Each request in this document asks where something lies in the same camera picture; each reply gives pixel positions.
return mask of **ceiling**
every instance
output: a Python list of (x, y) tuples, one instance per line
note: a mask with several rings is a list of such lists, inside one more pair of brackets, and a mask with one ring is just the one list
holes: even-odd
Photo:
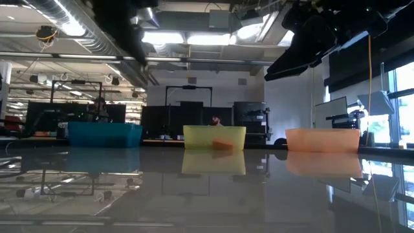
[[(198, 12), (205, 14), (209, 10), (217, 8), (214, 4), (205, 2), (206, 0), (197, 0), (191, 3), (182, 1), (163, 1), (157, 8), (157, 15), (160, 12)], [(222, 9), (240, 9), (244, 6), (244, 1), (216, 0)], [(260, 1), (252, 1), (250, 5), (258, 4)], [(277, 47), (286, 30), (280, 25), (281, 14), (271, 26), (261, 43), (247, 43), (243, 45), (171, 45), (171, 51), (176, 56), (192, 58), (218, 58), (232, 60), (261, 60), (274, 61), (286, 49), (285, 47)], [(38, 11), (25, 5), (0, 5), (0, 51), (9, 52), (44, 52), (56, 54), (91, 54), (87, 49), (82, 47), (75, 39), (65, 35), (62, 31), (58, 32), (56, 39), (50, 45), (44, 45), (35, 36), (35, 31), (42, 25), (55, 27), (45, 16)], [(159, 56), (152, 44), (145, 43), (149, 56)], [(111, 64), (102, 63), (102, 61), (80, 61), (80, 60), (45, 60), (43, 58), (13, 58), (2, 57), (2, 61), (12, 63), (12, 77), (10, 83), (10, 101), (21, 102), (26, 104), (29, 100), (48, 101), (50, 98), (50, 85), (48, 83), (32, 83), (29, 78), (32, 75), (45, 74), (47, 80), (66, 79), (87, 80), (103, 83), (103, 92), (107, 101), (125, 101), (129, 100), (130, 108), (140, 109), (141, 105), (146, 102), (145, 90), (133, 87), (128, 82), (128, 77), (117, 69), (112, 69)], [(246, 71), (254, 72), (257, 69), (249, 65), (229, 65), (229, 64), (211, 64), (211, 63), (154, 63), (151, 62), (149, 71), (153, 70), (191, 70), (191, 71)], [(119, 77), (120, 84), (118, 86), (111, 85), (111, 77)], [(59, 100), (67, 101), (91, 101), (98, 96), (93, 90), (97, 87), (85, 85), (83, 87), (70, 86), (71, 91), (83, 91), (82, 96), (74, 96), (68, 92), (68, 89), (61, 89), (54, 94)], [(27, 90), (34, 90), (34, 94), (27, 94)], [(133, 91), (139, 92), (138, 98), (133, 98)], [(26, 107), (20, 107), (21, 110), (14, 107), (8, 108), (8, 112), (12, 114), (24, 114)]]

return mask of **orange bin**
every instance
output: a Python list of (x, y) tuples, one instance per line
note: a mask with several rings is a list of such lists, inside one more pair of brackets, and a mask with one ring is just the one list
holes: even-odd
[(286, 129), (289, 151), (357, 153), (359, 129)]

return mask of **ductwork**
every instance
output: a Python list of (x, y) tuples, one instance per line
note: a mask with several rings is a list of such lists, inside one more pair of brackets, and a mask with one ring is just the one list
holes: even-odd
[[(101, 31), (96, 23), (82, 10), (75, 0), (24, 0), (32, 8), (68, 36), (84, 36), (92, 39), (77, 39), (76, 42), (95, 55), (122, 55), (122, 51)], [(155, 82), (142, 72), (138, 62), (121, 61), (110, 64), (126, 75), (134, 86), (146, 87), (147, 80)]]

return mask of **pillar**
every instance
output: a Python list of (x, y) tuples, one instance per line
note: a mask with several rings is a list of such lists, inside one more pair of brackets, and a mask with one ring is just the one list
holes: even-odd
[(0, 119), (4, 119), (6, 116), (6, 105), (8, 96), (8, 86), (10, 85), (10, 79), (12, 76), (12, 63), (11, 62), (0, 62), (0, 74), (1, 74), (1, 90), (0, 90), (0, 102), (1, 102), (1, 113)]

